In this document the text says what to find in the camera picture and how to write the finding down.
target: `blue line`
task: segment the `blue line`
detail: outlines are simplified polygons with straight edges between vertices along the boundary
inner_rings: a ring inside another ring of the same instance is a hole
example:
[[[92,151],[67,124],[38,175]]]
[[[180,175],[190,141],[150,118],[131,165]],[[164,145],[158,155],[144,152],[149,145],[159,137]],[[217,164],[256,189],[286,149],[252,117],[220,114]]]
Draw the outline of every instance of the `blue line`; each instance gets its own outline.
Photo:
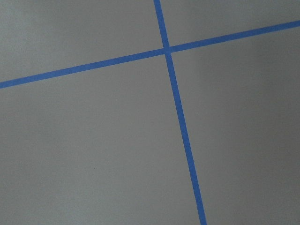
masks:
[[[170,50],[172,53],[174,53],[174,52],[179,52],[179,51],[183,51],[183,50],[187,50],[187,49],[198,48],[198,47],[207,46],[207,45],[213,45],[213,44],[222,43],[222,42],[226,42],[226,41],[247,38],[247,37],[251,37],[251,36],[266,34],[266,33],[280,31],[280,30],[286,30],[286,29],[295,28],[295,27],[300,27],[300,20],[297,20],[294,22],[282,23],[282,24],[269,26],[269,27],[258,28],[258,29],[254,29],[254,30],[243,31],[243,32],[239,32],[239,33],[229,34],[229,35],[224,35],[224,36],[220,36],[220,37],[208,38],[205,40],[190,42],[190,43],[186,43],[186,44],[182,44],[182,45],[176,45],[176,46],[170,47]]]
[[[45,80],[53,77],[58,77],[58,76],[64,76],[68,74],[74,74],[82,71],[87,71],[91,69],[97,69],[101,67],[107,67],[111,65],[116,65],[124,62],[131,62],[134,60],[141,60],[149,57],[154,57],[158,55],[163,55],[164,50],[163,49],[156,49],[148,52],[142,52],[142,53],[137,53],[133,55],[128,55],[128,56],[122,56],[110,60],[104,60],[100,62],[93,62],[89,64],[84,64],[76,67],[70,67],[66,69],[60,69],[60,70],[55,70],[52,72],[46,72],[42,74],[37,74],[37,75],[32,75],[32,76],[27,76],[27,77],[22,77],[14,80],[9,80],[9,81],[4,81],[0,82],[0,89],[2,88],[7,88],[7,87],[12,87],[24,83],[30,83],[30,82],[35,82],[35,81],[40,81],[40,80]]]
[[[173,97],[174,97],[174,101],[175,101],[179,126],[180,126],[180,130],[181,130],[181,136],[182,136],[182,140],[183,140],[183,145],[184,145],[184,149],[185,149],[185,153],[186,153],[186,157],[187,157],[187,164],[188,164],[189,173],[191,176],[193,190],[194,190],[194,195],[195,195],[195,199],[196,199],[199,220],[200,220],[201,225],[207,225],[205,213],[204,213],[203,202],[202,202],[202,198],[201,198],[200,187],[199,187],[196,168],[195,168],[195,163],[194,163],[193,154],[192,154],[192,149],[191,149],[191,145],[189,142],[187,125],[186,125],[186,121],[184,118],[178,84],[177,84],[177,80],[176,80],[175,69],[174,69],[172,55],[171,55],[171,51],[170,51],[168,36],[167,36],[166,28],[165,28],[163,10],[161,8],[159,0],[154,0],[154,5],[155,5],[158,24],[159,24],[161,39],[162,39],[163,46],[165,49],[165,60],[167,63],[169,77],[170,77],[170,81],[171,81],[171,87],[172,87],[172,91],[173,91]]]
[[[156,8],[161,8],[159,1],[155,0],[154,4],[155,4]],[[162,10],[161,11],[157,10],[157,19],[158,19],[158,24],[159,24],[159,30],[160,30],[160,33],[162,36],[162,41],[163,41],[163,46],[164,46],[163,49],[156,49],[156,50],[152,50],[152,51],[148,51],[148,52],[142,52],[142,53],[137,53],[137,54],[128,55],[128,56],[122,56],[122,57],[118,57],[115,59],[104,60],[104,61],[100,61],[100,62],[93,62],[93,63],[70,67],[70,68],[66,68],[66,69],[55,70],[52,72],[46,72],[46,73],[42,73],[42,74],[37,74],[37,75],[22,77],[22,78],[18,78],[18,79],[14,79],[14,80],[4,81],[4,82],[0,82],[0,89],[12,87],[12,86],[16,86],[16,85],[20,85],[20,84],[24,84],[24,83],[45,80],[45,79],[49,79],[49,78],[53,78],[53,77],[57,77],[57,76],[64,76],[64,75],[68,75],[68,74],[78,73],[78,72],[82,72],[82,71],[86,71],[86,70],[107,67],[107,66],[111,66],[111,65],[124,63],[124,62],[141,60],[141,59],[145,59],[145,58],[149,58],[149,57],[163,55],[164,53],[174,53],[174,52],[184,51],[187,49],[198,48],[198,47],[207,46],[207,45],[213,45],[213,44],[222,43],[222,42],[226,42],[226,41],[247,38],[247,37],[251,37],[251,36],[256,36],[256,35],[260,35],[260,34],[280,31],[280,30],[286,30],[286,29],[295,28],[295,27],[300,26],[300,20],[298,20],[298,21],[294,21],[294,22],[282,23],[282,24],[278,24],[278,25],[274,25],[274,26],[259,28],[259,29],[255,29],[255,30],[243,31],[243,32],[224,35],[224,36],[220,36],[220,37],[213,37],[213,38],[209,38],[209,39],[205,39],[205,40],[200,40],[200,41],[195,41],[195,42],[190,42],[190,43],[186,43],[186,44],[182,44],[182,45],[175,45],[175,46],[170,47],[166,28],[165,28],[165,26],[163,26],[163,24],[165,24],[165,22],[164,22]]]

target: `floor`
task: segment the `floor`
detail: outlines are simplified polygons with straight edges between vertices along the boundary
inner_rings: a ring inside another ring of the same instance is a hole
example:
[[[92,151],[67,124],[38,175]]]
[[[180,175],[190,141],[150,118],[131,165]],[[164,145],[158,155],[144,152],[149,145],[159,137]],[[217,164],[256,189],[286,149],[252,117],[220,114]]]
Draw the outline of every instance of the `floor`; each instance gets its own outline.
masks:
[[[299,11],[0,1],[0,224],[300,224]]]

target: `blue painter's tape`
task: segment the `blue painter's tape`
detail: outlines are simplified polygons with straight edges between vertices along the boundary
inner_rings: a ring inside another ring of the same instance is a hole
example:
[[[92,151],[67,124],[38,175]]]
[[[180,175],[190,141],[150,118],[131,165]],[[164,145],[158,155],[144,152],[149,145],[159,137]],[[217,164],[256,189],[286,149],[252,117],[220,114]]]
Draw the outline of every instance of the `blue painter's tape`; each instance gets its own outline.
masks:
[[[164,20],[163,10],[160,5],[160,1],[154,0],[154,6],[155,6],[155,11],[156,11],[156,17],[158,20],[160,36],[161,36],[161,40],[163,42],[163,47],[165,50],[169,50],[169,47],[170,47],[169,39],[168,39],[168,35],[167,35],[167,30],[165,27],[165,20]]]
[[[282,23],[282,24],[269,26],[269,27],[258,28],[258,29],[254,29],[254,30],[243,31],[243,32],[239,32],[239,33],[229,34],[229,35],[224,35],[224,36],[220,36],[220,37],[208,38],[205,40],[190,42],[190,43],[186,43],[186,44],[182,44],[182,45],[176,45],[176,46],[170,47],[170,51],[172,53],[174,53],[174,52],[179,52],[179,51],[183,51],[183,50],[187,50],[187,49],[198,48],[198,47],[207,46],[207,45],[213,45],[213,44],[217,44],[217,43],[221,43],[221,42],[232,41],[232,40],[241,39],[241,38],[247,38],[247,37],[251,37],[251,36],[266,34],[266,33],[280,31],[280,30],[286,30],[286,29],[295,28],[295,27],[300,27],[300,20],[297,20],[294,22]]]
[[[66,68],[66,69],[55,70],[52,72],[22,77],[22,78],[18,78],[18,79],[14,79],[14,80],[0,82],[0,89],[11,87],[11,86],[16,86],[16,85],[20,85],[20,84],[24,84],[24,83],[45,80],[45,79],[49,79],[49,78],[53,78],[53,77],[74,74],[74,73],[87,71],[87,70],[91,70],[91,69],[107,67],[107,66],[111,66],[111,65],[120,64],[120,63],[131,62],[134,60],[141,60],[141,59],[150,58],[150,57],[163,55],[163,54],[164,54],[163,49],[157,49],[157,50],[153,50],[153,51],[142,52],[142,53],[137,53],[137,54],[128,55],[128,56],[122,56],[122,57],[118,57],[115,59],[104,60],[104,61],[100,61],[100,62],[93,62],[93,63],[84,64],[84,65],[80,65],[80,66],[76,66],[76,67],[70,67],[70,68]]]
[[[171,87],[172,87],[172,91],[173,91],[173,97],[174,97],[174,101],[175,101],[179,126],[180,126],[180,130],[181,130],[181,136],[182,136],[182,140],[183,140],[183,145],[184,145],[184,149],[185,149],[185,153],[186,153],[186,157],[187,157],[187,164],[188,164],[189,173],[190,173],[193,190],[194,190],[194,195],[195,195],[195,199],[196,199],[199,220],[200,220],[201,225],[206,225],[207,223],[206,223],[206,218],[205,218],[205,213],[204,213],[203,202],[202,202],[202,198],[201,198],[200,187],[199,187],[199,183],[198,183],[192,149],[191,149],[191,145],[189,142],[188,130],[187,130],[187,125],[186,125],[183,108],[182,108],[182,104],[181,104],[175,69],[174,69],[173,60],[172,60],[172,56],[171,56],[171,52],[170,52],[170,46],[169,46],[168,36],[167,36],[166,28],[165,28],[163,11],[162,11],[159,0],[154,0],[154,5],[155,5],[158,24],[159,24],[161,39],[162,39],[163,46],[165,49],[165,60],[167,63],[169,77],[170,77],[170,81],[171,81]]]

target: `blue tape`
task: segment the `blue tape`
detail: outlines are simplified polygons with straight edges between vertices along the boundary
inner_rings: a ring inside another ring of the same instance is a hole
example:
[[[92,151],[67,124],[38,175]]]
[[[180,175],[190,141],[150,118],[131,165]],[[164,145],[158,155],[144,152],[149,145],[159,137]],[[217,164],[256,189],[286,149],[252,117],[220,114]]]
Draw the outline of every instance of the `blue tape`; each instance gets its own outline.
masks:
[[[176,45],[176,46],[170,47],[170,51],[172,53],[174,53],[174,52],[179,52],[179,51],[183,51],[183,50],[187,50],[187,49],[198,48],[198,47],[207,46],[207,45],[213,45],[213,44],[217,44],[217,43],[221,43],[221,42],[232,41],[232,40],[241,39],[241,38],[247,38],[247,37],[251,37],[251,36],[271,33],[271,32],[280,31],[280,30],[286,30],[286,29],[295,28],[295,27],[299,27],[299,26],[300,26],[300,20],[297,20],[294,22],[287,22],[287,23],[282,23],[282,24],[278,24],[278,25],[274,25],[274,26],[243,31],[243,32],[224,35],[224,36],[220,36],[220,37],[208,38],[205,40],[190,42],[190,43],[186,43],[186,44],[182,44],[182,45]]]
[[[155,4],[156,8],[161,7],[159,1],[155,0],[154,4]],[[9,80],[9,81],[4,81],[4,82],[0,82],[0,89],[12,87],[12,86],[16,86],[16,85],[20,85],[20,84],[24,84],[24,83],[45,80],[45,79],[49,79],[49,78],[53,78],[53,77],[57,77],[57,76],[64,76],[64,75],[68,75],[68,74],[78,73],[78,72],[82,72],[82,71],[86,71],[86,70],[112,66],[112,65],[116,65],[116,64],[120,64],[120,63],[124,63],[124,62],[141,60],[141,59],[145,59],[145,58],[149,58],[149,57],[163,55],[164,53],[174,53],[174,52],[184,51],[184,50],[188,50],[188,49],[192,49],[192,48],[213,45],[213,44],[217,44],[217,43],[221,43],[221,42],[232,41],[232,40],[236,40],[236,39],[240,39],[240,38],[247,38],[247,37],[251,37],[251,36],[255,36],[255,35],[275,32],[275,31],[279,31],[279,30],[286,30],[286,29],[295,28],[295,27],[300,26],[300,21],[298,20],[298,21],[294,21],[294,22],[282,23],[282,24],[278,24],[278,25],[274,25],[274,26],[259,28],[259,29],[255,29],[255,30],[248,30],[248,31],[224,35],[224,36],[220,36],[220,37],[213,37],[213,38],[209,38],[209,39],[205,39],[205,40],[200,40],[200,41],[195,41],[195,42],[190,42],[190,43],[170,47],[165,26],[162,26],[162,24],[165,24],[162,11],[157,11],[157,19],[158,19],[158,24],[159,24],[159,30],[160,30],[160,33],[162,34],[161,37],[162,37],[163,46],[164,46],[163,49],[156,49],[153,51],[137,53],[137,54],[133,54],[133,55],[118,57],[115,59],[104,60],[104,61],[100,61],[100,62],[94,62],[94,63],[89,63],[89,64],[80,65],[80,66],[76,66],[76,67],[70,67],[70,68],[66,68],[66,69],[55,70],[52,72],[47,72],[47,73],[22,77],[22,78],[18,78],[18,79],[13,79],[13,80]]]
[[[91,70],[91,69],[107,67],[107,66],[111,66],[111,65],[120,64],[120,63],[131,62],[134,60],[141,60],[141,59],[150,58],[150,57],[163,55],[163,54],[164,54],[163,49],[157,49],[157,50],[153,50],[153,51],[142,52],[142,53],[137,53],[137,54],[128,55],[128,56],[122,56],[122,57],[118,57],[115,59],[104,60],[104,61],[100,61],[100,62],[93,62],[93,63],[84,64],[84,65],[80,65],[80,66],[76,66],[76,67],[70,67],[70,68],[66,68],[66,69],[55,70],[52,72],[22,77],[22,78],[18,78],[18,79],[14,79],[14,80],[0,82],[0,89],[12,87],[12,86],[16,86],[16,85],[20,85],[20,84],[24,84],[24,83],[45,80],[45,79],[49,79],[49,78],[53,78],[53,77],[74,74],[74,73],[87,71],[87,70]]]
[[[180,130],[181,130],[181,136],[182,136],[182,140],[183,140],[184,149],[186,152],[187,164],[188,164],[189,173],[190,173],[193,190],[194,190],[194,195],[195,195],[195,199],[196,199],[199,220],[200,220],[201,225],[206,225],[207,223],[206,223],[206,218],[205,218],[205,213],[204,213],[203,202],[202,202],[202,198],[201,198],[200,187],[199,187],[199,183],[198,183],[192,149],[191,149],[191,145],[189,142],[188,130],[187,130],[187,125],[186,125],[183,108],[182,108],[182,104],[181,104],[181,99],[180,99],[178,84],[177,84],[177,80],[176,80],[176,74],[175,74],[175,69],[174,69],[174,65],[173,65],[172,55],[170,52],[170,46],[169,46],[168,36],[167,36],[167,32],[166,32],[166,27],[165,27],[163,11],[162,11],[159,0],[154,0],[154,5],[155,5],[158,24],[159,24],[160,35],[161,35],[161,39],[162,39],[164,50],[165,50],[165,60],[167,63],[169,77],[170,77],[170,81],[171,81],[171,87],[172,87],[173,97],[174,97],[174,101],[175,101],[179,126],[180,126]]]

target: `gray surface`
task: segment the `gray surface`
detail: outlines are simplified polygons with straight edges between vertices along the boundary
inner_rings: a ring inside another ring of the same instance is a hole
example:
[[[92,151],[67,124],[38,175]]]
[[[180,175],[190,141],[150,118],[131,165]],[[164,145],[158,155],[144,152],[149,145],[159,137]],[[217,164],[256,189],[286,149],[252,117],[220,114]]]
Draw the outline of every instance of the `gray surface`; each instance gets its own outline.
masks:
[[[199,224],[164,56],[0,96],[0,224]]]
[[[300,20],[299,0],[161,0],[170,45]]]
[[[173,54],[209,225],[300,224],[299,37]]]
[[[1,0],[0,21],[0,82],[162,47],[151,0]]]

